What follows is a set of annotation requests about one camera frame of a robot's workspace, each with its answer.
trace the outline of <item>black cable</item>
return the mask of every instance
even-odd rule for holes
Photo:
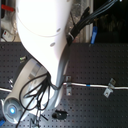
[[[22,87],[22,89],[21,89],[21,91],[20,91],[20,93],[19,93],[19,102],[21,103],[21,105],[23,105],[22,102],[21,102],[21,93],[22,93],[23,89],[24,89],[29,83],[31,83],[32,81],[34,81],[34,80],[36,80],[36,79],[38,79],[38,78],[44,77],[44,76],[46,76],[47,74],[48,74],[48,73],[45,73],[45,74],[43,74],[43,75],[40,75],[40,76],[38,76],[38,77],[35,77],[35,78],[31,79],[30,81],[28,81],[28,82]],[[27,105],[26,107],[22,106],[22,107],[24,108],[24,112],[22,113],[22,115],[21,115],[21,117],[20,117],[20,119],[19,119],[19,121],[18,121],[18,123],[17,123],[17,125],[16,125],[16,128],[18,128],[19,123],[20,123],[22,117],[24,116],[25,112],[28,110],[28,107],[29,107],[29,105],[32,103],[32,101],[34,100],[34,98],[35,98],[35,97],[33,97],[33,98],[31,99],[31,101],[28,103],[28,105]]]
[[[19,123],[20,123],[20,121],[21,121],[21,119],[22,119],[22,117],[23,117],[23,115],[25,114],[26,111],[31,111],[32,109],[34,109],[34,108],[37,107],[37,111],[40,111],[40,115],[41,115],[41,111],[43,111],[43,110],[45,110],[45,109],[47,108],[48,103],[49,103],[49,98],[50,98],[50,86],[51,86],[51,85],[50,85],[50,82],[49,82],[49,81],[50,81],[49,79],[45,79],[45,80],[44,80],[44,81],[46,82],[46,83],[45,83],[46,86],[43,86],[42,83],[40,83],[40,84],[37,85],[34,89],[30,90],[30,91],[27,93],[27,95],[30,94],[31,92],[33,92],[35,89],[37,89],[38,87],[40,87],[40,86],[42,85],[42,86],[40,87],[40,89],[38,90],[38,92],[37,92],[35,95],[31,96],[31,97],[33,97],[33,98],[32,98],[31,101],[28,103],[27,107],[25,107],[25,106],[22,104],[22,102],[21,102],[21,94],[22,94],[23,89],[24,89],[30,82],[32,82],[32,81],[34,81],[34,80],[36,80],[36,79],[38,79],[38,78],[44,77],[44,76],[46,76],[46,75],[48,75],[48,73],[45,73],[45,74],[40,75],[40,76],[38,76],[38,77],[36,77],[36,78],[33,78],[33,79],[31,79],[30,81],[28,81],[28,82],[22,87],[22,89],[21,89],[21,91],[20,91],[20,93],[19,93],[19,101],[20,101],[21,106],[24,108],[24,112],[22,113],[22,115],[21,115],[21,117],[20,117],[20,119],[19,119],[19,121],[18,121],[18,124],[16,125],[16,128],[18,127],[18,125],[19,125]],[[43,109],[41,109],[41,101],[42,101],[42,98],[43,98],[43,96],[44,96],[44,94],[45,94],[45,91],[46,91],[47,87],[48,87],[48,100],[47,100],[47,103],[46,103],[45,107],[44,107]],[[33,108],[28,109],[29,105],[32,103],[32,101],[33,101],[35,98],[36,98],[36,100],[37,100],[37,104],[36,104]],[[37,119],[37,125],[39,125],[38,123],[39,123],[39,121],[40,121],[40,118],[41,118],[41,116],[39,116],[39,120]]]
[[[67,36],[67,43],[70,46],[75,37],[79,34],[79,32],[86,26],[91,24],[95,17],[99,14],[105,12],[110,7],[112,7],[118,0],[109,0],[105,4],[103,4],[100,8],[98,8],[96,11],[94,11],[92,14],[87,15],[86,17],[81,17],[80,21],[75,25],[75,27],[72,28],[70,34]]]

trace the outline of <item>white cable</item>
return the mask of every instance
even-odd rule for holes
[[[88,85],[88,84],[80,84],[80,83],[70,83],[71,85],[75,86],[84,86],[84,87],[97,87],[97,88],[107,88],[107,85]],[[113,89],[128,89],[128,87],[114,87]]]
[[[12,92],[12,90],[5,89],[5,88],[0,88],[0,91]]]
[[[115,87],[114,89],[128,89],[128,87]]]

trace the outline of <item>wire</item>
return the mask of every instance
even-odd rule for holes
[[[21,106],[24,108],[24,111],[23,111],[23,113],[22,113],[22,115],[21,115],[21,117],[20,117],[20,119],[19,119],[19,121],[18,121],[18,124],[16,125],[16,128],[18,128],[19,123],[20,123],[22,117],[24,116],[25,112],[31,110],[31,109],[28,109],[28,107],[29,107],[29,105],[32,103],[32,101],[36,98],[35,96],[33,96],[33,98],[30,100],[30,102],[28,103],[28,105],[27,105],[26,107],[24,107],[23,104],[22,104],[22,102],[21,102],[21,94],[22,94],[23,89],[24,89],[29,83],[31,83],[32,81],[34,81],[34,80],[36,80],[36,79],[38,79],[38,78],[47,76],[47,74],[48,74],[48,73],[45,73],[45,74],[43,74],[43,75],[40,75],[40,76],[38,76],[38,77],[35,77],[35,78],[31,79],[31,80],[28,81],[28,82],[22,87],[22,89],[20,90],[20,93],[19,93],[19,102],[20,102]]]
[[[0,91],[12,92],[12,90],[9,90],[9,89],[6,89],[6,88],[0,88]]]
[[[38,84],[34,89],[30,90],[29,92],[27,92],[27,93],[23,96],[23,98],[30,98],[30,97],[32,97],[31,101],[28,103],[28,105],[27,105],[26,107],[22,104],[22,101],[21,101],[21,94],[22,94],[22,92],[23,92],[23,89],[24,89],[29,83],[31,83],[32,81],[34,81],[34,80],[36,80],[36,79],[38,79],[38,78],[41,78],[41,77],[44,77],[44,76],[48,76],[48,75],[49,75],[48,73],[45,73],[45,74],[43,74],[43,75],[40,75],[40,76],[38,76],[38,77],[35,77],[35,78],[31,79],[30,81],[28,81],[28,82],[22,87],[22,89],[21,89],[21,91],[20,91],[20,93],[19,93],[19,101],[20,101],[21,106],[24,108],[24,112],[22,113],[22,115],[21,115],[21,117],[20,117],[20,119],[19,119],[19,121],[18,121],[18,124],[17,124],[16,128],[18,127],[18,125],[19,125],[19,123],[20,123],[20,121],[21,121],[23,115],[25,114],[25,112],[26,112],[26,111],[31,111],[31,110],[33,110],[33,109],[36,108],[36,107],[37,107],[36,121],[37,121],[37,125],[39,126],[39,121],[40,121],[40,118],[41,118],[41,111],[45,110],[45,109],[47,108],[48,104],[49,104],[50,86],[51,86],[51,85],[50,85],[50,82],[49,82],[49,79],[46,79],[46,78],[45,78],[45,80],[43,80],[43,82],[41,82],[40,84]],[[28,96],[30,93],[32,93],[32,92],[33,92],[34,90],[36,90],[37,88],[39,88],[39,90],[38,90],[38,92],[37,92],[36,94]],[[44,108],[41,108],[41,106],[42,106],[42,105],[41,105],[41,101],[42,101],[42,99],[43,99],[43,96],[44,96],[44,94],[45,94],[47,88],[48,88],[48,100],[47,100],[46,105],[44,106]],[[33,101],[35,98],[36,98],[36,100],[37,100],[37,104],[36,104],[33,108],[28,108],[29,105],[32,103],[32,101]]]
[[[67,36],[67,43],[70,46],[75,37],[79,34],[79,32],[86,26],[93,23],[96,16],[101,13],[107,11],[111,8],[118,0],[108,0],[105,4],[103,4],[100,8],[89,15],[89,9],[87,8],[83,15],[81,16],[80,21],[72,28],[70,34]]]
[[[71,85],[76,85],[76,86],[84,86],[84,87],[96,87],[96,88],[107,88],[107,85],[89,85],[89,84],[81,84],[81,83],[70,83]],[[114,87],[113,89],[128,89],[128,87]]]

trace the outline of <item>metal clamp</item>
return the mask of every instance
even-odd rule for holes
[[[109,84],[108,84],[108,87],[106,88],[106,90],[105,90],[105,92],[104,92],[104,96],[105,97],[109,97],[109,95],[111,94],[111,93],[113,93],[113,90],[112,89],[114,89],[115,87],[114,87],[114,85],[116,84],[116,81],[113,79],[113,78],[111,78],[111,80],[110,80],[110,82],[109,82]]]
[[[71,96],[72,95],[72,85],[71,85],[71,76],[66,76],[66,94],[67,96]]]

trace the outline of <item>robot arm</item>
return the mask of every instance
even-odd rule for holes
[[[39,62],[29,60],[19,73],[12,92],[6,97],[3,113],[6,119],[17,124],[29,113],[36,115],[38,108],[25,111],[32,98],[24,98],[25,94],[43,83],[47,76],[24,85],[33,78],[49,73],[51,85],[49,103],[46,109],[56,107],[62,97],[65,65],[68,62],[69,46],[65,36],[65,26],[70,14],[73,0],[16,0],[17,29],[22,44]],[[41,108],[44,108],[48,99],[48,85],[46,85]],[[29,108],[36,104],[32,101]]]

